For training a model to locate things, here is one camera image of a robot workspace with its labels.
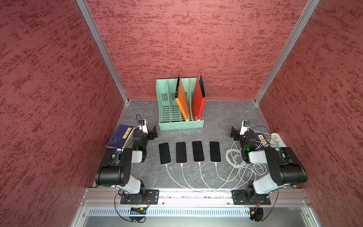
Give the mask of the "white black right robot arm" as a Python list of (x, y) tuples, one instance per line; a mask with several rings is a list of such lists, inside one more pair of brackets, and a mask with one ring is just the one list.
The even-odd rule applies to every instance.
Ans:
[(305, 183), (308, 174), (290, 147), (273, 145), (272, 138), (265, 138), (261, 132), (244, 126), (231, 128), (230, 137), (240, 145), (230, 149), (227, 160), (235, 167), (252, 171), (252, 176), (260, 176), (247, 182), (246, 189), (233, 190), (235, 205), (270, 205), (269, 194), (286, 186)]

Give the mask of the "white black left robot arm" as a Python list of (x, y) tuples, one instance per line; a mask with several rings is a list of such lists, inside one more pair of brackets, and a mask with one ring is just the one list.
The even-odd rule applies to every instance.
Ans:
[(151, 203), (150, 190), (131, 175), (131, 165), (143, 163), (147, 157), (147, 143), (158, 137), (157, 127), (143, 131), (146, 126), (119, 125), (106, 144), (106, 151), (95, 175), (97, 186), (115, 188), (123, 192), (121, 202), (129, 204)]

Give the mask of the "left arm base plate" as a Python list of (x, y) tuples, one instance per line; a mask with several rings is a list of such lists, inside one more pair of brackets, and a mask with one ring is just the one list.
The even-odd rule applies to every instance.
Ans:
[(145, 195), (141, 194), (123, 194), (120, 204), (132, 205), (157, 205), (159, 200), (159, 190), (147, 189)]

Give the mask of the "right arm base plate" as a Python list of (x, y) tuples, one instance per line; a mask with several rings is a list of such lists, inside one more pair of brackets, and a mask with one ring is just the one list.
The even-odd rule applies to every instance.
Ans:
[(257, 194), (249, 190), (232, 190), (232, 200), (234, 205), (271, 205), (268, 195)]

